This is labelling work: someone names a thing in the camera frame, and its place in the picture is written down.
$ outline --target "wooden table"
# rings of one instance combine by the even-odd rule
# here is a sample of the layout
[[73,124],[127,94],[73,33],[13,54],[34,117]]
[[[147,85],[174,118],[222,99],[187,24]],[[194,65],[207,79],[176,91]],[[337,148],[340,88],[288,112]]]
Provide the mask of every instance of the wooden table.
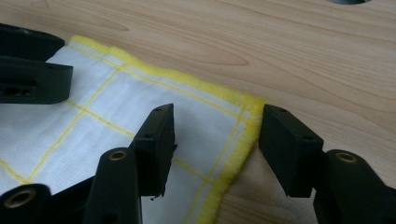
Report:
[[[361,155],[396,188],[396,2],[326,0],[0,2],[0,22],[85,35],[159,66],[266,96]],[[252,150],[217,223],[315,223]]]

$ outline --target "light wood tabletop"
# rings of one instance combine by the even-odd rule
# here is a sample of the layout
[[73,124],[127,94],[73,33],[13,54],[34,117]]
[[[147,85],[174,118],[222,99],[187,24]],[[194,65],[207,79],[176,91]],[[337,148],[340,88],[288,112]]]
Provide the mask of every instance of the light wood tabletop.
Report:
[[[65,40],[85,35],[265,96],[321,136],[325,151],[357,153],[396,188],[394,0],[4,0],[0,22]],[[313,195],[287,198],[254,148],[216,223],[315,223]]]

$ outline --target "bolt hole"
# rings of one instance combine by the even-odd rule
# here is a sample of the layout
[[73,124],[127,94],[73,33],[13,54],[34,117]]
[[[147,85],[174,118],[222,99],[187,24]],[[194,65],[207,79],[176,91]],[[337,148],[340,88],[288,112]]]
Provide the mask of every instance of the bolt hole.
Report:
[[371,0],[328,0],[328,1],[341,5],[357,5],[357,4],[370,2]]
[[115,212],[111,212],[102,216],[102,223],[104,224],[116,223],[118,219],[119,216]]
[[313,138],[312,136],[309,136],[309,135],[303,135],[303,139],[308,140],[308,141],[311,141],[311,140],[313,140],[314,138]]
[[349,153],[345,153],[345,152],[337,152],[335,154],[335,156],[341,161],[346,161],[346,162],[351,162],[351,163],[357,161],[356,157],[354,157],[353,155],[351,155]]
[[11,197],[7,198],[4,206],[7,208],[16,208],[29,203],[35,197],[35,189],[24,189]]
[[4,90],[6,96],[20,96],[21,90],[15,87],[8,87]]
[[124,159],[125,157],[126,157],[126,152],[125,151],[115,151],[115,152],[113,152],[113,153],[111,153],[109,156],[108,156],[108,158],[111,160],[111,161],[119,161],[119,160],[122,160],[122,159]]

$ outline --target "checkered towel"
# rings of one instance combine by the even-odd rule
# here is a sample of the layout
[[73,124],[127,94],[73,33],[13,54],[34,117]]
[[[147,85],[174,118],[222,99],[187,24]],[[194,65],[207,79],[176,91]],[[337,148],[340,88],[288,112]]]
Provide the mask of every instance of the checkered towel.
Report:
[[142,199],[150,223],[212,223],[256,141],[264,100],[144,63],[73,36],[50,63],[74,66],[57,105],[0,105],[0,193],[42,183],[54,194],[94,175],[99,157],[128,147],[149,112],[175,105],[177,150],[163,198]]

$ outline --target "yellow border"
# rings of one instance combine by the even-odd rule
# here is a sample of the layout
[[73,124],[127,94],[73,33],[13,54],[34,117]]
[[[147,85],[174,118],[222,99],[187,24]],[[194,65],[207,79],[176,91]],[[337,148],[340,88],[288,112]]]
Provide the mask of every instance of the yellow border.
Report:
[[[108,63],[108,64],[110,64],[111,66],[114,66],[114,67],[116,67],[116,68],[121,69],[120,66],[117,65],[116,63],[113,63],[113,62],[111,62],[111,61],[108,60],[108,59],[103,59],[101,56],[97,56],[97,55],[95,55],[95,54],[93,54],[93,53],[90,53],[90,52],[88,52],[86,49],[83,49],[82,47],[69,46],[69,48],[71,48],[71,49],[76,49],[76,50],[78,50],[78,51],[81,51],[82,53],[85,53],[85,54],[87,54],[88,56],[91,56],[91,57],[93,57],[93,58],[95,58],[95,59],[101,60],[101,61],[104,62],[104,63]],[[161,82],[161,81],[159,81],[159,80],[157,80],[157,79],[150,79],[150,78],[142,77],[141,75],[138,75],[136,72],[134,72],[134,71],[132,71],[132,70],[130,70],[130,69],[128,69],[128,68],[123,68],[123,69],[121,69],[121,70],[122,70],[123,72],[126,72],[126,73],[128,73],[129,75],[131,75],[131,76],[133,76],[133,77],[137,77],[137,78],[139,78],[139,79],[141,79],[141,80],[144,80],[144,81],[147,81],[147,82],[150,82],[150,83],[154,83],[154,84],[156,84],[156,85],[164,86],[165,88],[168,88],[168,89],[173,89],[173,90],[175,90],[175,91],[179,91],[179,92],[181,92],[181,93],[183,93],[183,94],[185,94],[185,95],[188,95],[188,96],[190,96],[190,97],[192,97],[192,98],[195,98],[195,99],[197,99],[198,101],[201,101],[201,102],[203,102],[203,103],[205,103],[205,104],[207,104],[207,105],[211,105],[211,106],[213,106],[213,107],[215,107],[215,108],[221,110],[222,112],[224,112],[224,113],[226,113],[226,114],[229,114],[229,115],[231,115],[231,116],[237,117],[237,114],[234,113],[232,110],[228,110],[227,108],[225,108],[225,107],[223,107],[223,106],[217,105],[217,104],[215,104],[215,103],[213,103],[213,102],[211,102],[211,101],[209,101],[209,100],[206,100],[205,97],[198,96],[198,94],[194,94],[194,93],[191,93],[191,92],[189,92],[189,91],[185,91],[184,89],[182,89],[182,88],[180,88],[180,87],[176,87],[175,85],[166,84],[166,83]]]
[[122,49],[108,47],[96,42],[88,37],[74,35],[71,41],[94,49],[98,52],[109,54],[123,60],[125,64],[129,64],[139,70],[157,76],[166,77],[173,81],[189,85],[199,91],[212,94],[219,99],[237,106],[246,106],[249,116],[245,119],[245,130],[239,136],[235,149],[229,156],[221,169],[218,179],[213,183],[212,189],[205,198],[204,205],[200,211],[197,222],[198,224],[213,223],[221,198],[227,188],[233,181],[233,178],[240,172],[244,161],[246,160],[250,149],[257,140],[262,124],[262,109],[266,102],[264,98],[254,97],[241,91],[232,90],[228,87],[203,81],[197,77],[185,74],[173,69],[161,68],[145,63],[135,56],[130,55]]
[[[194,77],[194,76],[186,74],[186,73],[179,72],[174,69],[161,68],[161,67],[151,65],[149,63],[145,63],[145,62],[137,59],[135,56],[125,52],[122,49],[118,49],[115,47],[108,47],[106,45],[103,45],[103,44],[95,41],[95,40],[89,39],[88,37],[85,37],[85,36],[74,35],[74,36],[72,36],[71,41],[79,43],[86,47],[89,47],[91,49],[95,49],[98,52],[115,56],[115,57],[125,61],[127,64],[134,66],[145,73],[148,73],[148,74],[151,74],[151,75],[154,75],[157,77],[166,77],[173,81],[189,85],[191,87],[194,87],[197,90],[205,91],[207,93],[215,95],[216,97],[220,98],[221,100],[229,102],[233,105],[242,106],[244,104],[245,96],[244,96],[244,93],[242,93],[241,91],[236,91],[236,90],[230,89],[228,87],[221,86],[219,84],[214,84],[211,82],[203,81],[197,77]],[[258,98],[258,97],[254,97],[254,98],[256,98],[258,101],[265,102],[264,98]]]

